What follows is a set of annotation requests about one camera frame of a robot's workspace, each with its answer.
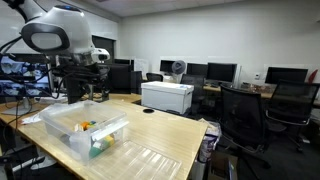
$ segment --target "desk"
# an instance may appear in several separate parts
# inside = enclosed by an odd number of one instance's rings
[[[116,97],[119,97],[117,95],[112,96],[110,97],[111,100],[103,102],[103,104],[127,113],[127,119],[130,123],[125,128],[124,137],[130,137],[130,140],[134,142],[152,147],[169,157],[175,157],[175,159],[180,160],[182,165],[176,175],[176,179],[187,179],[207,126],[197,121],[160,111],[145,114],[142,112],[144,107],[124,102],[126,100],[118,100],[116,99]],[[126,99],[133,100],[136,97],[138,95],[127,95]],[[2,104],[0,105],[0,111],[3,110],[5,110],[5,106]],[[14,116],[1,115],[1,118],[8,123],[14,119]],[[74,161],[69,154],[49,143],[43,121],[20,125],[18,130],[23,136],[50,154],[62,166],[81,179],[99,179],[99,176],[89,171],[86,166]]]
[[[210,86],[203,86],[203,89],[206,91],[212,91],[212,92],[217,92],[220,93],[221,89],[220,87],[210,87]],[[272,97],[272,93],[261,93],[261,98],[263,99],[270,99]],[[315,100],[313,105],[315,106],[320,106],[320,100]]]

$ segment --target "white wall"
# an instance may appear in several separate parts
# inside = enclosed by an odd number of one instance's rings
[[[56,0],[38,0],[44,9],[51,9],[56,4],[63,4]],[[118,39],[118,23],[84,11],[91,33],[96,36]],[[0,1],[0,45],[18,37],[24,25],[24,19],[12,10],[4,1]],[[29,48],[23,40],[16,43],[8,52],[37,53]]]
[[[242,1],[124,18],[117,57],[228,62],[240,80],[263,84],[269,66],[320,68],[320,3],[315,0]],[[254,74],[261,73],[259,81]]]

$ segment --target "office chair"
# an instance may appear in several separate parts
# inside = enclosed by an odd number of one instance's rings
[[[161,74],[155,74],[155,73],[147,73],[147,79],[148,81],[163,81],[163,76]]]
[[[290,126],[298,126],[296,140],[286,133],[291,142],[297,146],[297,151],[302,152],[299,144],[301,127],[309,124],[314,99],[319,90],[319,85],[280,81],[266,107],[266,116],[272,126],[284,125],[280,132]]]
[[[142,71],[131,72],[131,93],[141,94]]]
[[[260,179],[245,156],[262,161],[265,168],[270,164],[253,154],[268,148],[268,129],[261,106],[261,95],[221,86],[222,135],[237,146],[235,155],[243,159],[250,171]]]
[[[198,112],[202,101],[204,100],[204,76],[201,75],[190,75],[183,74],[180,84],[193,85],[194,90],[192,93],[192,104],[191,104],[191,115],[194,115]]]

